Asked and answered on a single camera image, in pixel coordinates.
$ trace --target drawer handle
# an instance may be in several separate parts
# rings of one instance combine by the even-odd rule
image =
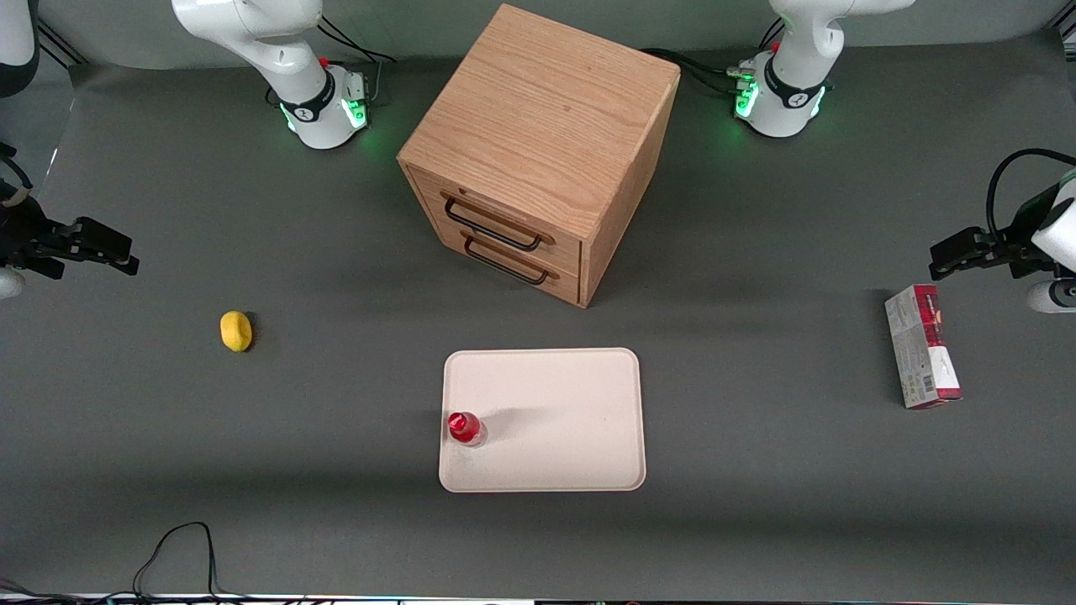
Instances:
[[[490,236],[493,239],[499,241],[500,243],[511,245],[515,250],[522,250],[523,252],[534,252],[535,249],[538,248],[538,244],[541,243],[541,236],[535,236],[535,240],[530,243],[523,243],[520,241],[515,241],[512,238],[505,237],[498,234],[497,231],[490,229],[489,227],[483,227],[482,225],[479,225],[475,221],[465,219],[452,212],[452,207],[455,205],[456,205],[456,198],[454,197],[450,197],[449,201],[444,203],[444,213],[449,215],[449,219],[452,219],[453,221],[459,223],[461,225],[466,225],[484,236]]]
[[[500,263],[497,263],[493,258],[489,258],[486,256],[482,256],[478,252],[475,252],[473,250],[470,249],[470,244],[473,243],[473,242],[475,242],[475,238],[471,238],[471,237],[468,237],[467,241],[464,242],[464,252],[466,252],[468,256],[470,256],[471,258],[478,261],[479,263],[482,263],[483,265],[493,267],[494,269],[497,269],[498,271],[502,271],[505,273],[508,273],[508,275],[512,276],[513,278],[520,280],[523,283],[528,283],[530,285],[541,285],[542,283],[546,282],[546,278],[549,277],[549,271],[542,271],[541,275],[538,276],[537,278],[528,278],[527,276],[524,276],[523,273],[516,271],[515,269],[511,269],[509,267],[506,267],[506,266],[501,265]]]

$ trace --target wooden box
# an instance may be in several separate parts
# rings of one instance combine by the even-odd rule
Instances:
[[[502,4],[397,159],[444,245],[586,307],[679,81],[670,62]]]

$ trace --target yellow lemon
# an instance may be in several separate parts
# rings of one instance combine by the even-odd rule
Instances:
[[[239,311],[228,311],[221,315],[221,340],[225,347],[241,353],[251,346],[253,339],[254,330],[246,315]]]

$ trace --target cabinet top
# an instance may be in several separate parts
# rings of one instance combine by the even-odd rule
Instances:
[[[590,239],[679,76],[501,4],[399,159]]]

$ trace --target red bottle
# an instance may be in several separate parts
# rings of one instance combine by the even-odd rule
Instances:
[[[449,414],[449,435],[461,445],[477,448],[485,442],[485,424],[469,411]]]

